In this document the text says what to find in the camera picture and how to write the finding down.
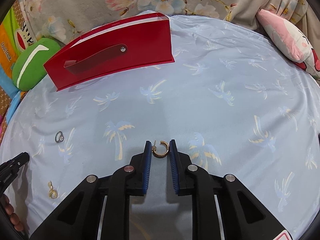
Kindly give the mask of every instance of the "jewelry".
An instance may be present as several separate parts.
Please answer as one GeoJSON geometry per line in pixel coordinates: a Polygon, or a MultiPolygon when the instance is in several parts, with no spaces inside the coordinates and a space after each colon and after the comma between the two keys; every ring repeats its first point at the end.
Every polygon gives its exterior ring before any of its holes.
{"type": "Polygon", "coordinates": [[[61,131],[57,132],[56,138],[55,138],[56,143],[63,142],[63,140],[64,140],[63,133],[61,131]]]}
{"type": "Polygon", "coordinates": [[[153,156],[156,157],[156,158],[159,158],[159,159],[166,157],[168,155],[168,153],[169,153],[169,144],[167,144],[165,141],[160,141],[160,144],[164,145],[165,148],[167,149],[167,151],[164,154],[158,154],[156,152],[156,150],[157,150],[156,141],[155,141],[155,144],[152,147],[153,156]]]}
{"type": "Polygon", "coordinates": [[[49,198],[52,198],[52,199],[57,198],[58,197],[58,192],[55,189],[53,189],[51,181],[48,182],[48,187],[50,188],[50,190],[49,190],[49,198]]]}

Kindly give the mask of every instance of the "silver screw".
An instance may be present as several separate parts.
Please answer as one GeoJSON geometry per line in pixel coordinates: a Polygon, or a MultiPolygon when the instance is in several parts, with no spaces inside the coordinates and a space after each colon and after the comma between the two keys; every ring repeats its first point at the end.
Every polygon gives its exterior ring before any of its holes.
{"type": "Polygon", "coordinates": [[[125,172],[132,172],[134,170],[134,167],[131,165],[127,165],[124,167],[125,172]]]}
{"type": "Polygon", "coordinates": [[[227,181],[230,181],[230,182],[233,182],[233,181],[236,180],[236,177],[233,176],[232,174],[228,174],[228,175],[226,176],[226,180],[227,180],[227,181]]]}
{"type": "Polygon", "coordinates": [[[198,169],[198,167],[196,165],[191,164],[188,166],[189,171],[196,171],[197,169],[198,169]]]}
{"type": "Polygon", "coordinates": [[[89,175],[88,177],[87,177],[87,182],[89,182],[89,183],[93,183],[93,182],[95,182],[96,181],[96,176],[94,176],[94,175],[89,175]]]}

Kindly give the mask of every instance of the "finger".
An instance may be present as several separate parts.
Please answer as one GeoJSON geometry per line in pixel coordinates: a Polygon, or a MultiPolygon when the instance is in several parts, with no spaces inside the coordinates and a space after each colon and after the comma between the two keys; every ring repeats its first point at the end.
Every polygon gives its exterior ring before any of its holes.
{"type": "Polygon", "coordinates": [[[19,217],[17,216],[16,213],[13,213],[11,216],[10,216],[10,221],[13,225],[18,225],[20,220],[19,220],[19,217]]]}
{"type": "Polygon", "coordinates": [[[23,225],[21,222],[19,222],[17,225],[14,226],[15,230],[21,232],[23,231],[23,225]]]}
{"type": "Polygon", "coordinates": [[[9,198],[5,195],[5,194],[3,194],[3,198],[4,198],[4,201],[6,202],[6,203],[10,203],[10,200],[9,200],[9,198]]]}
{"type": "Polygon", "coordinates": [[[7,214],[9,216],[12,215],[12,213],[14,212],[14,209],[13,209],[13,206],[11,204],[7,204],[5,207],[4,207],[4,210],[7,212],[7,214]]]}

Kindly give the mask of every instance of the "light blue sheet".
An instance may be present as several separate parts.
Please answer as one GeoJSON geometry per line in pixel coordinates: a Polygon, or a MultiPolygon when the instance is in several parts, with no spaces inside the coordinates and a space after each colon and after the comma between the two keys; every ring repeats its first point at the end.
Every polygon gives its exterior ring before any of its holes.
{"type": "MultiPolygon", "coordinates": [[[[87,175],[110,175],[146,140],[171,139],[209,173],[235,174],[294,239],[309,226],[320,193],[316,81],[247,29],[196,16],[170,25],[175,63],[60,92],[46,76],[21,102],[0,161],[31,156],[9,189],[30,234],[87,175]]],[[[130,239],[192,237],[191,199],[174,195],[168,161],[152,159],[147,196],[132,198],[130,239]]]]}

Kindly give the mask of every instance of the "pillow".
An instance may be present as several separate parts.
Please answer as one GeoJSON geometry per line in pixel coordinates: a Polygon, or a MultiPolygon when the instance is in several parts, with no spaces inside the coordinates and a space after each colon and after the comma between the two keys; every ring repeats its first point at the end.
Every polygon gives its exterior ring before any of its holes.
{"type": "Polygon", "coordinates": [[[315,50],[295,25],[263,9],[256,17],[274,44],[288,59],[310,74],[320,71],[320,62],[315,50]]]}
{"type": "Polygon", "coordinates": [[[41,38],[38,42],[26,48],[18,57],[12,69],[14,85],[29,91],[47,74],[43,64],[60,50],[60,45],[52,39],[41,38]]]}

